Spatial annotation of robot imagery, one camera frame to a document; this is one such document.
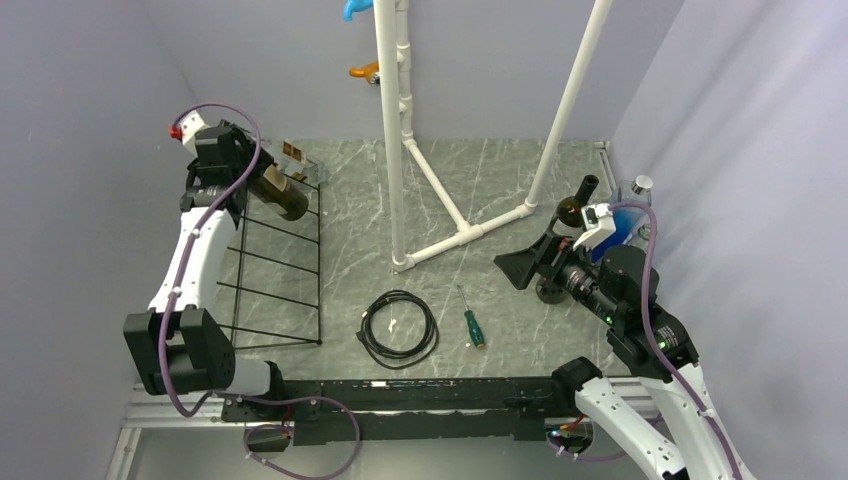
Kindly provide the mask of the dark green wine bottle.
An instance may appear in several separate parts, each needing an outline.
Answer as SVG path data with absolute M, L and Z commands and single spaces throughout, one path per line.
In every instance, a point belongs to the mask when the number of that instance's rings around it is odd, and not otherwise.
M 250 191 L 287 221 L 302 218 L 309 208 L 309 199 L 275 165 L 265 167 L 250 180 Z

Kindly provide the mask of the clear glass liquor bottle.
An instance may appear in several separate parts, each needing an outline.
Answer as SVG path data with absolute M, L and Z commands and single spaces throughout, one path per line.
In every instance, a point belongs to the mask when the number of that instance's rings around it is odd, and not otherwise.
M 274 158 L 277 168 L 287 176 L 313 186 L 319 186 L 328 179 L 326 165 L 291 142 L 271 138 L 263 139 L 261 144 Z

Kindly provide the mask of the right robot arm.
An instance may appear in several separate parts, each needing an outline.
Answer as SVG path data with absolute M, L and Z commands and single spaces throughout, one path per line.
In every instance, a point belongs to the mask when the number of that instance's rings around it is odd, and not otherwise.
M 663 435 L 585 357 L 552 374 L 551 401 L 601 427 L 650 479 L 750 479 L 709 397 L 698 352 L 683 324 L 656 301 L 659 275 L 642 281 L 646 254 L 613 246 L 599 264 L 569 237 L 545 233 L 531 247 L 495 257 L 514 288 L 539 276 L 541 298 L 572 298 L 608 327 L 613 353 L 645 388 L 669 433 Z

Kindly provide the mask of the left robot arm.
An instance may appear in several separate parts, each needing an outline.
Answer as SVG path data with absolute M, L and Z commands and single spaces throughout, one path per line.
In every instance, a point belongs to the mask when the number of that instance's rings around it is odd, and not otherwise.
M 228 121 L 185 128 L 183 138 L 193 144 L 195 158 L 180 199 L 176 249 L 147 309 L 127 316 L 124 338 L 149 394 L 244 395 L 258 417 L 272 420 L 288 402 L 286 390 L 274 383 L 275 367 L 237 358 L 209 310 L 247 205 L 246 184 L 231 186 L 250 164 L 256 144 Z

